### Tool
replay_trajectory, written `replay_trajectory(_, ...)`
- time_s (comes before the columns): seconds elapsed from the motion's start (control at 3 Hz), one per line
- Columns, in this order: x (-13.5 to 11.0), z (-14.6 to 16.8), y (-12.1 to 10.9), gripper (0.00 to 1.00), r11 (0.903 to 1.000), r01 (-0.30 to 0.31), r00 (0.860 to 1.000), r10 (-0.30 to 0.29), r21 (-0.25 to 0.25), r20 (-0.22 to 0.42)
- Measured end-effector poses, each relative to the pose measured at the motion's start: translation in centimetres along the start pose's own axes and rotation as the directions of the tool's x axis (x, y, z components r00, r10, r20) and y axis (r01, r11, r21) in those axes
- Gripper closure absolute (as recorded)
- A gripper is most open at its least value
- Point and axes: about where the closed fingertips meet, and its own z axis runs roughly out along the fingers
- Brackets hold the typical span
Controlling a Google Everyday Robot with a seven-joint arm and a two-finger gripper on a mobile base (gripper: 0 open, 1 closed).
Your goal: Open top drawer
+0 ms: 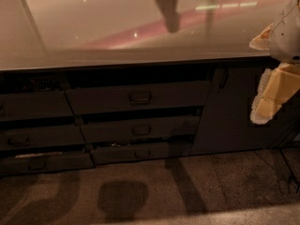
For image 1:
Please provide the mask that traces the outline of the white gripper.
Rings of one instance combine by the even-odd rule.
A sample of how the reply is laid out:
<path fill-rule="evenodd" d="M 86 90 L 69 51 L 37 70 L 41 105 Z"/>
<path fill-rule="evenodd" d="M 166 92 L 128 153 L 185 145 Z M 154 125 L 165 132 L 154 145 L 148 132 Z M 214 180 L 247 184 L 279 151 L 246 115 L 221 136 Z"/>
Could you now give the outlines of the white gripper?
<path fill-rule="evenodd" d="M 267 68 L 261 76 L 257 95 L 251 106 L 253 124 L 268 123 L 300 89 L 300 0 L 291 0 L 249 47 L 268 51 L 270 56 L 285 63 L 275 69 Z"/>

